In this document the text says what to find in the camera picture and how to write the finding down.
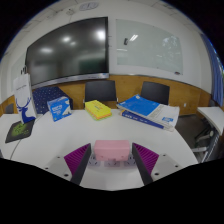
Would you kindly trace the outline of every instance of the television screen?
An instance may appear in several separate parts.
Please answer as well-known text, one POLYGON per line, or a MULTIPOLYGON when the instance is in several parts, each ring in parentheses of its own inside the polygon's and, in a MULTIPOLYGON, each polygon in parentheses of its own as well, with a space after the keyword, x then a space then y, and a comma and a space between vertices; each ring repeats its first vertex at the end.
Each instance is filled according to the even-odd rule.
POLYGON ((86 19, 51 31, 28 47, 26 66, 31 85, 38 87, 108 78, 108 18, 86 19))

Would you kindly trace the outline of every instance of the wooden wall panel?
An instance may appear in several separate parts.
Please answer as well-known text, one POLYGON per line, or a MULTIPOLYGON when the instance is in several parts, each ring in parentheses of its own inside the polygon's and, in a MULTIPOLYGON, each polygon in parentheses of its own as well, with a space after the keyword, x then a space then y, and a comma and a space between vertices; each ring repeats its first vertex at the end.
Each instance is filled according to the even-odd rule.
MULTIPOLYGON (((206 92, 204 90, 201 90, 201 95, 200 95, 198 107, 208 107, 210 99, 211 99, 211 94, 209 94, 208 92, 206 92)), ((200 118, 204 117, 198 111, 196 112, 196 114, 200 118)))
POLYGON ((14 114, 18 114, 17 112, 17 108, 16 108, 16 101, 15 101, 15 97, 14 95, 13 96, 10 96, 7 100, 5 100, 3 103, 2 103, 2 109, 3 109, 3 113, 5 113, 5 108, 9 105, 13 103, 13 109, 14 109, 14 114))
POLYGON ((0 105, 0 117, 2 116, 3 114, 3 109, 2 109, 2 105, 0 105))
MULTIPOLYGON (((110 75, 108 80, 114 80, 116 82, 116 91, 119 102, 127 100, 135 94, 140 94, 143 82, 149 81, 170 86, 170 106, 179 106, 181 115, 196 113, 201 93, 201 89, 197 87, 172 80, 145 76, 110 75)), ((74 109, 83 109, 85 82, 86 81, 80 81, 57 85, 73 99, 74 109)), ((105 104, 111 108, 116 108, 116 103, 108 102, 105 104)))

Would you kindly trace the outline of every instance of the blue box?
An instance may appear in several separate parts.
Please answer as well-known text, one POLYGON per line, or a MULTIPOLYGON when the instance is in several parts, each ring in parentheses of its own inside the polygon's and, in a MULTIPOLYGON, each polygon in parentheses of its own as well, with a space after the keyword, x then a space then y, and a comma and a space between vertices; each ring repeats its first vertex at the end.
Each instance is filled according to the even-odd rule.
POLYGON ((69 99, 65 96, 47 102, 53 121, 58 121, 72 114, 69 99))

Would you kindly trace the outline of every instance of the ceiling light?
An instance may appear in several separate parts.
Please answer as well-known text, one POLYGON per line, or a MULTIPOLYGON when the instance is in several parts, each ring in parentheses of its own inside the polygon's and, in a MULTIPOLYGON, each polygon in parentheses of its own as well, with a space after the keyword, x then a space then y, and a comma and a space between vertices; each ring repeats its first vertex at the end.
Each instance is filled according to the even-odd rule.
POLYGON ((64 37, 64 38, 63 38, 63 41, 64 41, 64 42, 69 42, 70 40, 71 40, 70 37, 64 37))
POLYGON ((138 37, 138 35, 133 35, 132 38, 130 39, 130 41, 134 41, 137 37, 138 37))
POLYGON ((104 31, 98 31, 97 36, 100 40, 105 40, 105 32, 104 31))
POLYGON ((126 50, 126 49, 117 49, 118 51, 128 51, 128 50, 126 50))
POLYGON ((53 50, 51 48, 42 48, 41 52, 43 52, 43 53, 52 53, 53 50))

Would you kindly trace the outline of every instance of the pink box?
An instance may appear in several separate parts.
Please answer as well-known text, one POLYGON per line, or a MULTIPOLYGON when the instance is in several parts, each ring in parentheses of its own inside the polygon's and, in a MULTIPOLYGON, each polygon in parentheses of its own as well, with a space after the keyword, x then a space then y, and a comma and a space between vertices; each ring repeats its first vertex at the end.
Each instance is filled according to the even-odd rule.
POLYGON ((100 161, 126 161, 130 152, 127 140, 96 140, 94 153, 100 161))

